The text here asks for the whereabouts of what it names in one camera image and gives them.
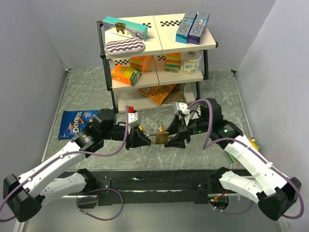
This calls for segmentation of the small brass padlock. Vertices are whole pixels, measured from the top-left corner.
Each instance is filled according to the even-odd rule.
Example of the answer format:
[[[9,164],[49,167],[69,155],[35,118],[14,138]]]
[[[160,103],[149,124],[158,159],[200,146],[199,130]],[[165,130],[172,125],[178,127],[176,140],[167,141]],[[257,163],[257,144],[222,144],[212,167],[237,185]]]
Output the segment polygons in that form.
[[[159,120],[157,123],[160,132],[166,131],[166,128],[164,127],[163,122],[161,120]]]

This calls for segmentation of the large brass padlock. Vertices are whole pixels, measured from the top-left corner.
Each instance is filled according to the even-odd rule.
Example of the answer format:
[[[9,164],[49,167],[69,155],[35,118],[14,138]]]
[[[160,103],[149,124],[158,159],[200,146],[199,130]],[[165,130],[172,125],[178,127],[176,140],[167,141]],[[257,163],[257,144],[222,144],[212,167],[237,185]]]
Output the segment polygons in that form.
[[[154,138],[154,143],[156,145],[166,144],[169,140],[169,132],[159,131],[156,134],[148,134],[147,137]]]

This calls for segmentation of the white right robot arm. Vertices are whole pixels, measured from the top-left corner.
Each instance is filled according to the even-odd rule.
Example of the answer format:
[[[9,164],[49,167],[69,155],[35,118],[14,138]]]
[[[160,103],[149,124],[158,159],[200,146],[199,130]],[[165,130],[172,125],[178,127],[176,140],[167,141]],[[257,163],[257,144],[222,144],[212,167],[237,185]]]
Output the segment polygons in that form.
[[[195,103],[199,104],[200,113],[193,119],[190,118],[193,103],[175,103],[175,116],[167,129],[171,138],[165,147],[185,148],[192,135],[206,133],[203,149],[217,144],[253,177],[250,180],[222,167],[211,177],[215,192],[231,190],[238,193],[256,203],[271,220],[301,218],[305,209],[301,182],[296,177],[289,178],[263,157],[241,129],[224,119],[222,108],[215,99],[200,99]]]

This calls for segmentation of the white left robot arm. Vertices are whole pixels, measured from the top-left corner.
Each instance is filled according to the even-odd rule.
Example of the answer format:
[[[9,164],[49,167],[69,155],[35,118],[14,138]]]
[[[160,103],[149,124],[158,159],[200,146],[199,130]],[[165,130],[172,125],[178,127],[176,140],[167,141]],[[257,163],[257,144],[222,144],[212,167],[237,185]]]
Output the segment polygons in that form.
[[[120,149],[129,144],[128,136],[140,125],[140,116],[126,106],[126,123],[116,124],[112,109],[103,108],[60,151],[32,170],[3,181],[3,200],[13,218],[25,222],[35,216],[43,205],[71,193],[90,194],[95,190],[94,176],[87,170],[78,171],[63,180],[56,180],[69,167],[85,160],[104,146],[104,140],[122,141]]]

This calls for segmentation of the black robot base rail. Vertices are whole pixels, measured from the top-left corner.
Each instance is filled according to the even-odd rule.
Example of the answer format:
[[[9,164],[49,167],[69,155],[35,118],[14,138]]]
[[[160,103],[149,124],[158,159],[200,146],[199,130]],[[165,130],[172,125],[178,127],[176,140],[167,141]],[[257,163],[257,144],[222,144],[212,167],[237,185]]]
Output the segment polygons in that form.
[[[229,194],[214,178],[216,170],[101,170],[92,190],[98,204],[185,203],[208,204],[215,195]]]

